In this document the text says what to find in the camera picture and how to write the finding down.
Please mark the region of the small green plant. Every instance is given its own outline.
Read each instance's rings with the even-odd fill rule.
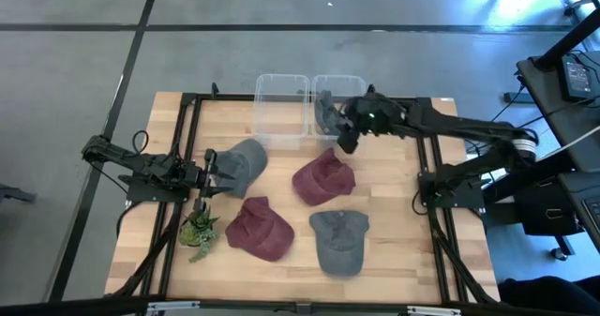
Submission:
[[[210,251],[212,240],[218,239],[218,233],[213,230],[213,224],[217,220],[218,218],[210,217],[210,208],[208,208],[203,213],[191,213],[181,226],[179,243],[200,248],[200,251],[189,259],[191,263],[204,258]]]

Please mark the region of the plastic container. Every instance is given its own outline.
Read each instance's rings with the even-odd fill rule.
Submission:
[[[317,95],[322,91],[331,92],[334,104],[339,109],[340,105],[348,98],[363,96],[367,92],[367,84],[362,78],[357,76],[319,75],[312,79],[312,101],[315,101]],[[319,127],[315,119],[314,104],[310,106],[310,115],[312,135],[324,141],[335,141],[338,139],[337,135],[327,135]]]
[[[306,76],[263,74],[256,80],[252,135],[267,148],[300,148],[308,135]]]

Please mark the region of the black desk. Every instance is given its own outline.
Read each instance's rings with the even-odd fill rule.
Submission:
[[[600,62],[600,53],[586,53],[596,62]],[[586,65],[597,68],[585,56],[579,59]],[[543,72],[533,65],[531,59],[517,63],[518,72],[525,86],[532,95],[542,114],[546,115],[562,106],[571,104],[561,97],[558,75],[556,70]],[[588,109],[584,106],[574,106],[554,113],[546,118],[556,139],[562,146],[569,144],[593,128],[600,126],[600,108]],[[575,167],[583,172],[600,172],[600,132],[596,132],[579,143],[566,149]]]
[[[577,217],[585,226],[596,249],[600,251],[600,232],[598,231],[598,226],[595,225],[590,214],[585,210],[584,205],[581,203],[582,200],[600,196],[600,187],[582,190],[591,186],[600,185],[600,173],[563,173],[559,174],[558,179],[569,197],[569,200],[577,213]]]

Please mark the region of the wooden table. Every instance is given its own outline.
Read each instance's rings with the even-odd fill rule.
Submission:
[[[180,93],[157,93],[147,131],[147,153],[170,150]],[[434,98],[433,105],[442,113],[456,114],[454,100]],[[278,124],[298,125],[292,119],[273,118]],[[188,132],[189,118],[184,126]],[[251,137],[252,102],[202,102],[194,159],[203,165],[206,148],[223,151]],[[186,145],[184,134],[181,146]],[[441,137],[442,159],[458,163],[465,159],[464,143]],[[353,155],[338,147],[336,155],[354,170],[356,188],[349,196],[310,207],[294,193],[292,176],[323,151],[315,139],[305,139],[300,150],[267,149],[268,166],[248,189],[247,197],[269,198],[271,207],[295,230],[289,253],[276,263],[255,258],[239,248],[230,248],[224,235],[243,200],[218,195],[209,203],[220,220],[215,228],[222,236],[210,254],[196,263],[188,258],[196,248],[177,245],[173,257],[168,297],[197,299],[231,299],[262,301],[319,301],[348,303],[440,303],[432,242],[426,217],[416,216],[411,199],[417,191],[419,161],[416,142],[391,136],[361,136]],[[427,142],[429,166],[433,163]],[[184,215],[191,211],[191,200]],[[156,203],[142,203],[123,220],[121,235],[112,259],[106,293],[120,288],[148,251],[157,214]],[[354,278],[330,278],[319,267],[314,232],[308,217],[318,211],[354,209],[368,215],[370,229],[365,241],[363,270]],[[498,298],[496,280],[489,259],[486,235],[481,221],[466,209],[454,209],[460,255],[487,293]],[[452,265],[446,271],[451,295],[456,299]],[[157,260],[151,293],[158,291],[162,259]]]

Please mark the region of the concrete floor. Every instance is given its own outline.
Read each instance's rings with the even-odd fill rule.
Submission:
[[[144,1],[0,0],[0,23],[137,23]],[[565,25],[571,20],[564,18],[561,0],[156,0],[150,23]],[[216,82],[225,93],[252,93],[262,73],[359,75],[385,94],[454,98],[460,115],[490,119],[504,105],[501,94],[518,89],[515,63],[543,53],[563,35],[146,33],[113,141],[129,145],[131,134],[145,128],[157,91],[207,92]],[[37,302],[47,289],[87,172],[80,150],[102,129],[132,38],[131,32],[0,32],[0,182],[38,195],[35,205],[5,201],[0,207],[2,305]],[[534,107],[514,106],[502,120],[519,124],[537,115]],[[540,133],[548,129],[542,122],[532,127]],[[113,166],[105,170],[123,172]],[[102,178],[67,299],[102,295],[123,202],[123,193]],[[547,240],[535,241],[518,229],[491,233],[498,279],[600,273],[586,269],[598,259],[585,240],[586,250],[576,261],[556,264],[541,250],[525,250],[532,243],[538,250],[554,247]],[[522,263],[535,270],[523,273]]]

